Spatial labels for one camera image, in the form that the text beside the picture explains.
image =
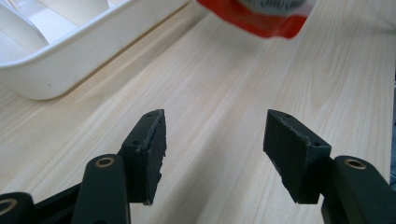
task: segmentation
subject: snack package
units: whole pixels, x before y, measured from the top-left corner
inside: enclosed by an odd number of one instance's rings
[[[317,0],[197,0],[219,17],[254,35],[292,38]]]

